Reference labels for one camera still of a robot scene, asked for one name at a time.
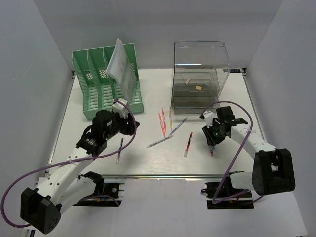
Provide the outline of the dark blue pen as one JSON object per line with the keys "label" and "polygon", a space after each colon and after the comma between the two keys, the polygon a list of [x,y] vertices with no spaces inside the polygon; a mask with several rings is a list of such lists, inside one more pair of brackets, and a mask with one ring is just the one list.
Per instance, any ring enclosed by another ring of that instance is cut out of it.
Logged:
{"label": "dark blue pen", "polygon": [[122,147],[123,147],[123,141],[124,141],[124,138],[121,138],[120,146],[119,146],[119,152],[117,154],[117,159],[116,159],[116,164],[119,164],[120,154],[121,154],[121,150],[122,150]]}

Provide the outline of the light blue pen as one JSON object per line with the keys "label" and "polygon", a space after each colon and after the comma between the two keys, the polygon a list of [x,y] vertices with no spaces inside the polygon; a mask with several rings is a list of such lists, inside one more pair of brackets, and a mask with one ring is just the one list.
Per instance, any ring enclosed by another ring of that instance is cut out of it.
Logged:
{"label": "light blue pen", "polygon": [[169,134],[169,136],[173,135],[188,119],[189,117],[186,117],[185,119],[183,119]]}

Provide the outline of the grey clear pen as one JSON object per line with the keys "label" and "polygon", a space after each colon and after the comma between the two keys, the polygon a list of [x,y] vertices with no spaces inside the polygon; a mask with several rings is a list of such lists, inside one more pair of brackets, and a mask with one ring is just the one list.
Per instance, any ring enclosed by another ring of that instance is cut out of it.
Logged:
{"label": "grey clear pen", "polygon": [[169,135],[169,136],[164,137],[164,138],[162,138],[162,139],[160,139],[160,140],[158,140],[158,141],[156,141],[156,142],[153,142],[153,143],[149,144],[149,145],[147,146],[147,148],[150,148],[150,147],[153,147],[153,146],[155,146],[155,145],[157,145],[157,144],[160,144],[160,143],[162,143],[162,142],[164,142],[164,141],[166,141],[166,140],[172,138],[173,136],[174,136],[174,135]]}

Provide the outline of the dark red pen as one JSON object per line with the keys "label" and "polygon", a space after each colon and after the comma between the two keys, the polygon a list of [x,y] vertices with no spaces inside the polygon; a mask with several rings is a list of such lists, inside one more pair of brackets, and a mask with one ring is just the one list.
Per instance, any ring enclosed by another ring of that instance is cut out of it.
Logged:
{"label": "dark red pen", "polygon": [[187,142],[187,146],[186,146],[185,151],[184,151],[184,157],[187,157],[187,155],[188,155],[188,151],[189,151],[190,143],[191,143],[191,140],[192,140],[192,136],[193,136],[193,133],[190,132],[189,139],[188,139],[188,142]]}

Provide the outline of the clear plastic document folder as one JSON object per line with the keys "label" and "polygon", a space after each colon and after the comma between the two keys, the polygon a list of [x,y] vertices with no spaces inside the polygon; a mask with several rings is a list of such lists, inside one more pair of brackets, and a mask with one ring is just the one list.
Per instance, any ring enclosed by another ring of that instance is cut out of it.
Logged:
{"label": "clear plastic document folder", "polygon": [[119,86],[125,100],[134,103],[137,77],[122,41],[117,38],[116,44],[106,68],[106,74]]}

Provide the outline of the clear acrylic drawer cabinet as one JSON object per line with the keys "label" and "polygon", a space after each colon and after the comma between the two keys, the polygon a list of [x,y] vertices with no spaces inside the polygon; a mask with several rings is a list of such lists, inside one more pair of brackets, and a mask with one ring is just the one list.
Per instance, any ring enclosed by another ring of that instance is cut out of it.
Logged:
{"label": "clear acrylic drawer cabinet", "polygon": [[226,46],[220,40],[175,42],[171,93],[174,114],[198,114],[218,101],[230,69]]}

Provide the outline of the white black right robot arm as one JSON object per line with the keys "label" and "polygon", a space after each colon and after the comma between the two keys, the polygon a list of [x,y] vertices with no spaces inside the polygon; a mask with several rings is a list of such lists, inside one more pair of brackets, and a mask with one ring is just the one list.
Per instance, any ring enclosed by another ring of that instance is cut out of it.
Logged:
{"label": "white black right robot arm", "polygon": [[209,146],[216,146],[227,137],[240,145],[253,158],[251,172],[229,173],[223,192],[236,196],[241,190],[254,190],[264,196],[291,192],[295,189],[292,155],[288,149],[278,149],[255,133],[247,121],[236,118],[231,107],[221,107],[200,116]]}

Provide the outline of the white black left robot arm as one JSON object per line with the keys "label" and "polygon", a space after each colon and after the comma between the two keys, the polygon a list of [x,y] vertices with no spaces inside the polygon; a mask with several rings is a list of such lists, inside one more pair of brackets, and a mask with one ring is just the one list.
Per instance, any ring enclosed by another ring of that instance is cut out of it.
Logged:
{"label": "white black left robot arm", "polygon": [[85,197],[99,197],[104,192],[104,178],[95,172],[82,174],[94,158],[107,147],[107,141],[116,134],[134,135],[140,123],[131,114],[106,110],[97,112],[77,142],[66,165],[34,189],[26,188],[21,194],[20,216],[43,234],[50,233],[61,215]]}

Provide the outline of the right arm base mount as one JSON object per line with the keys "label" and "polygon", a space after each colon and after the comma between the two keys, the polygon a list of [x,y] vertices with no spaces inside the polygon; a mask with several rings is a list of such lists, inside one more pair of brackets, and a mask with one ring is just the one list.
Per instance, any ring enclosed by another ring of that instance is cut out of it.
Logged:
{"label": "right arm base mount", "polygon": [[254,190],[251,173],[245,171],[224,174],[201,174],[205,188],[201,190],[206,195],[208,210],[253,209]]}

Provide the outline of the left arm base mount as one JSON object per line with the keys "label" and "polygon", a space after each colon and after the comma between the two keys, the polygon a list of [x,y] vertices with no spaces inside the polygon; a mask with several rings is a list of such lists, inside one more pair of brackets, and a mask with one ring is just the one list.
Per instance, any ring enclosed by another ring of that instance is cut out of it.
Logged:
{"label": "left arm base mount", "polygon": [[95,172],[79,175],[77,180],[88,179],[92,181],[94,192],[74,206],[82,207],[119,207],[124,196],[125,183],[118,179],[106,179]]}

